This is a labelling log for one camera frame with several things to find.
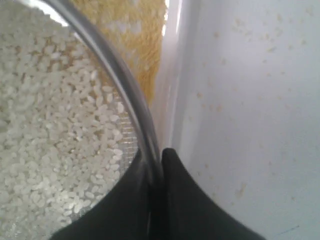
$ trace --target white surface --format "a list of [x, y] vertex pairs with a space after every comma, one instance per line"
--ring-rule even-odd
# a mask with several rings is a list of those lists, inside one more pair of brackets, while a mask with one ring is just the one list
[[315, 0], [170, 1], [160, 141], [271, 240], [320, 236], [319, 24]]

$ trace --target white rice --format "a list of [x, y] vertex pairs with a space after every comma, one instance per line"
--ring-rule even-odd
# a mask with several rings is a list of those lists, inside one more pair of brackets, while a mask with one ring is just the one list
[[118, 181], [125, 109], [66, 28], [12, 1], [0, 22], [0, 240], [48, 239]]

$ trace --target white container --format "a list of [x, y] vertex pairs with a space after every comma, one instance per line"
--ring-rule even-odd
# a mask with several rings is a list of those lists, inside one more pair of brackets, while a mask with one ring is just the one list
[[161, 146], [267, 239], [318, 239], [320, 2], [167, 2]]

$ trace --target metal mesh strainer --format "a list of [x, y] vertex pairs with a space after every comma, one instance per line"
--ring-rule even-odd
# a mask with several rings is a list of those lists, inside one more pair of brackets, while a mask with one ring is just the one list
[[65, 0], [18, 2], [0, 3], [0, 240], [47, 239], [103, 198], [138, 145], [151, 186], [162, 170], [144, 97], [93, 25]]

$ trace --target uncooked rice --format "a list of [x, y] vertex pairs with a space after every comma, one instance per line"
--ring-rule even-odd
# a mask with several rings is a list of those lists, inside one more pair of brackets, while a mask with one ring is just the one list
[[68, 28], [0, 3], [0, 240], [45, 240], [121, 175], [124, 105]]

